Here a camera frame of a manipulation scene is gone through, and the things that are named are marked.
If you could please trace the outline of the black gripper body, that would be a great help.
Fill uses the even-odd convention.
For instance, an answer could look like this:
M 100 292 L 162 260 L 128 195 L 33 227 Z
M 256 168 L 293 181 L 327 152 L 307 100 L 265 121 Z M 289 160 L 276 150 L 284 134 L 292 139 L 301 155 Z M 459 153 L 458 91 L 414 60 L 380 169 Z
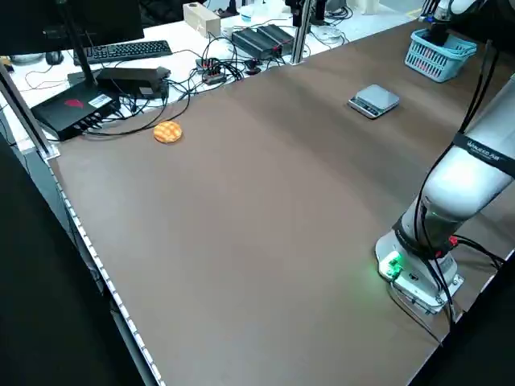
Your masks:
M 432 44 L 445 44 L 448 38 L 448 23 L 432 23 L 429 30 L 429 42 Z

